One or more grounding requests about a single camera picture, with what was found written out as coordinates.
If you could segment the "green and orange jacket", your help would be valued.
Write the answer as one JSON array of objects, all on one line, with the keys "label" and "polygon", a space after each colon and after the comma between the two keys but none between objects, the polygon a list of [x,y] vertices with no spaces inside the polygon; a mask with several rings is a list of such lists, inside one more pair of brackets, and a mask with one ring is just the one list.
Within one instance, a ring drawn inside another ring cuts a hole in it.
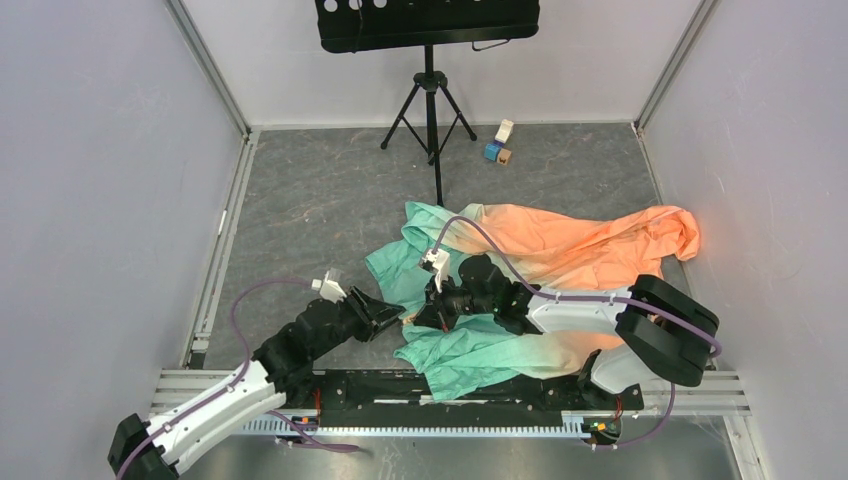
[{"label": "green and orange jacket", "polygon": [[[702,244],[694,215],[677,206],[652,206],[610,221],[577,219],[513,204],[471,204],[459,212],[420,202],[405,207],[401,239],[366,257],[383,298],[414,316],[424,303],[429,274],[418,263],[427,249],[445,250],[450,266],[475,254],[526,280],[555,289],[608,290],[659,275],[666,257],[687,261]],[[395,357],[423,374],[437,399],[455,399],[518,375],[548,379],[580,370],[617,336],[560,332],[517,336],[489,314],[464,316],[450,332],[405,323]]]}]

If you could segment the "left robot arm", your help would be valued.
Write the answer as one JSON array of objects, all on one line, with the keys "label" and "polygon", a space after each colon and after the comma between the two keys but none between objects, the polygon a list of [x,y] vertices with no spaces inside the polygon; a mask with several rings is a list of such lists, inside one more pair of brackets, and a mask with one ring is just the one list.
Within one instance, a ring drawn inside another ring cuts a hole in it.
[{"label": "left robot arm", "polygon": [[107,461],[118,479],[178,479],[209,450],[257,417],[302,407],[314,394],[314,362],[355,339],[369,342],[404,316],[404,307],[356,287],[317,299],[266,339],[246,361],[192,399],[148,420],[117,426]]}]

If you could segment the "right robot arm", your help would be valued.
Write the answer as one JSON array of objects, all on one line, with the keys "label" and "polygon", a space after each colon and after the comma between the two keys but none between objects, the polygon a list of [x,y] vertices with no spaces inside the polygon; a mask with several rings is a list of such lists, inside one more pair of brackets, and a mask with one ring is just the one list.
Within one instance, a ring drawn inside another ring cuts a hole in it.
[{"label": "right robot arm", "polygon": [[426,253],[419,262],[431,278],[414,322],[448,332],[463,316],[490,314],[511,334],[582,332],[612,336],[621,345],[597,349],[580,368],[577,392],[602,408],[627,387],[655,378],[697,387],[720,353],[720,321],[709,309],[657,276],[611,291],[568,291],[513,281],[488,256],[475,255],[448,273],[449,256]]}]

